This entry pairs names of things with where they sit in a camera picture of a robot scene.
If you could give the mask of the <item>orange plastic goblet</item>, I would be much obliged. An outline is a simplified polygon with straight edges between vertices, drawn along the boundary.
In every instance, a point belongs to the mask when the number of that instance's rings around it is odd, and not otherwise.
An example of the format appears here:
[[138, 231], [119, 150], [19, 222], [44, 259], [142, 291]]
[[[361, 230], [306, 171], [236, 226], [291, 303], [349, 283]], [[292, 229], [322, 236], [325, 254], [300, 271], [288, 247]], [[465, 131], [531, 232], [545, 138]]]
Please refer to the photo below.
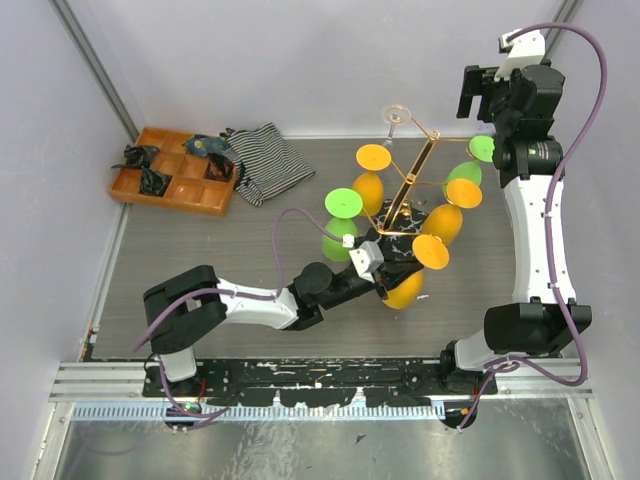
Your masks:
[[387, 290], [383, 303], [392, 309], [402, 310], [410, 306], [417, 298], [424, 284], [424, 269], [442, 270], [450, 261], [448, 247], [437, 236], [420, 234], [411, 244], [413, 257], [420, 267], [405, 274], [400, 283]]
[[363, 202], [360, 215], [373, 216], [380, 211], [384, 202], [384, 185], [378, 173], [390, 166], [392, 156], [382, 145], [366, 144], [356, 151], [355, 158], [364, 170], [352, 183], [352, 189]]
[[478, 207], [483, 200], [480, 187], [466, 178], [456, 178], [445, 186], [446, 202], [433, 209], [422, 226], [424, 234], [438, 237], [449, 246], [459, 235], [463, 211]]

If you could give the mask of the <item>green plastic goblet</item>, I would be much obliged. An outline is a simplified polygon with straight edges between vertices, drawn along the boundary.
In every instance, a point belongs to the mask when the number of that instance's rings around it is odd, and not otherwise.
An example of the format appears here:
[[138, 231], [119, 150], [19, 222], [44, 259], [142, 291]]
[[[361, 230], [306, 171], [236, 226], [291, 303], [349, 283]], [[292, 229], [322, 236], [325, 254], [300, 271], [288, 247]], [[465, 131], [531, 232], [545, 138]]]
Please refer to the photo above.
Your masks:
[[483, 178], [482, 164], [492, 162], [494, 140], [488, 135], [476, 135], [469, 140], [466, 152], [470, 159], [458, 164], [451, 170], [445, 180], [443, 192], [446, 192], [450, 182], [459, 178], [469, 180], [477, 186], [481, 185]]
[[322, 238], [323, 254], [333, 262], [349, 261], [348, 248], [343, 246], [342, 237], [345, 234], [358, 235], [358, 229], [353, 219], [361, 213], [362, 198], [353, 189], [337, 188], [326, 195], [324, 205], [331, 216], [325, 229], [338, 237], [338, 240], [324, 236]]

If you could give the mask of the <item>gold wine glass rack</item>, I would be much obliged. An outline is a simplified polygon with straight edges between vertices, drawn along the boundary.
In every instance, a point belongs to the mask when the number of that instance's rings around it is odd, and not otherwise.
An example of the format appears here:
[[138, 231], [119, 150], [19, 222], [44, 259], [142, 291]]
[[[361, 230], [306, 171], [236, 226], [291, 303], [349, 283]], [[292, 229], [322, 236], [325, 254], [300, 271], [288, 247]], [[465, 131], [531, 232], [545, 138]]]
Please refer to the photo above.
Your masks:
[[[431, 159], [435, 147], [445, 143], [447, 139], [442, 137], [439, 131], [425, 128], [412, 113], [411, 120], [408, 123], [416, 126], [425, 135], [425, 143], [416, 159], [406, 170], [397, 165], [391, 149], [388, 149], [392, 156], [389, 167], [396, 170], [401, 182], [392, 197], [384, 198], [382, 208], [377, 214], [373, 216], [366, 214], [364, 216], [371, 223], [371, 241], [378, 244], [385, 261], [416, 260], [412, 254], [412, 241], [417, 235], [424, 234], [422, 226], [429, 213], [446, 202], [443, 186], [448, 175], [441, 181], [424, 181], [421, 179], [421, 174]], [[443, 202], [429, 212], [415, 207], [414, 202], [411, 200], [411, 194], [418, 186], [439, 187], [444, 197]]]

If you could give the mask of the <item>clear wine glass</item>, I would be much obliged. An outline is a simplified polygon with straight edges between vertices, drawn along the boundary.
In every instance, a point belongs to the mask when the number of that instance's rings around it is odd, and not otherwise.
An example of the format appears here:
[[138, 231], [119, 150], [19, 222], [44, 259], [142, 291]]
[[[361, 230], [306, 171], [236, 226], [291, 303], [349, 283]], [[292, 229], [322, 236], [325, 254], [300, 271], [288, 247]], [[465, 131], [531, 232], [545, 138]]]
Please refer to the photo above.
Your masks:
[[393, 147], [393, 139], [395, 130], [405, 125], [411, 120], [410, 110], [401, 104], [392, 104], [382, 108], [382, 119], [389, 125], [388, 133], [382, 146], [391, 149]]

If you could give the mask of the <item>green plastic goblet front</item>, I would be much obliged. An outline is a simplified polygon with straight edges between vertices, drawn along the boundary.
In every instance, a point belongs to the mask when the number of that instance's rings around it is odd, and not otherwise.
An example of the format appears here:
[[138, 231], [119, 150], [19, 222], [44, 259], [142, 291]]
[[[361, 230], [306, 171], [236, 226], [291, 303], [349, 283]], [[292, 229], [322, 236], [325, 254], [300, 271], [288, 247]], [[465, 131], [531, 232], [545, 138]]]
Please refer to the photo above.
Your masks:
[[322, 238], [323, 254], [333, 262], [349, 261], [348, 248], [343, 246], [342, 237], [345, 234], [358, 235], [358, 229], [353, 219], [361, 213], [362, 198], [353, 189], [337, 188], [326, 195], [324, 205], [331, 216], [325, 229], [338, 237], [338, 240], [324, 236]]

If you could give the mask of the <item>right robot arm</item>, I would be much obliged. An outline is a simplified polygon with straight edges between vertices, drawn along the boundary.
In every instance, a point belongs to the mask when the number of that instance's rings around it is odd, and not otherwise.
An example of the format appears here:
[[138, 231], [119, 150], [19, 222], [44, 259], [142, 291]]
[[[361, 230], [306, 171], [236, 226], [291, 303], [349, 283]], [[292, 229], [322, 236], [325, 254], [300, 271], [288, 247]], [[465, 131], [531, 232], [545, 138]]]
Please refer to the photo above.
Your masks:
[[564, 158], [550, 134], [565, 78], [549, 63], [516, 68], [465, 68], [457, 115], [495, 128], [492, 162], [499, 173], [514, 236], [516, 275], [509, 304], [489, 308], [482, 329], [450, 342], [438, 379], [459, 394], [488, 370], [533, 357], [556, 356], [592, 322], [567, 271], [561, 221]]

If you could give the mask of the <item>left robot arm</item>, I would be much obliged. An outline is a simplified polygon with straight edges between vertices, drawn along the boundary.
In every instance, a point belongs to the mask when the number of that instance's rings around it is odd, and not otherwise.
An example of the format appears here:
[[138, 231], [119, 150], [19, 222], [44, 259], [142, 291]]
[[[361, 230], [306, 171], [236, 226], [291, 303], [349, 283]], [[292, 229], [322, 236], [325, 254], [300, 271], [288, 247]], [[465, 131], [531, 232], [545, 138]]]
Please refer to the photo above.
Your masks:
[[194, 345], [220, 325], [303, 331], [322, 322], [325, 310], [372, 291], [402, 309], [415, 299], [423, 282], [423, 269], [413, 261], [385, 262], [369, 279], [352, 265], [336, 273], [313, 262], [280, 290], [233, 284], [218, 277], [213, 267], [199, 265], [143, 294], [147, 329], [133, 349], [149, 342], [165, 385], [178, 396], [188, 396], [200, 384]]

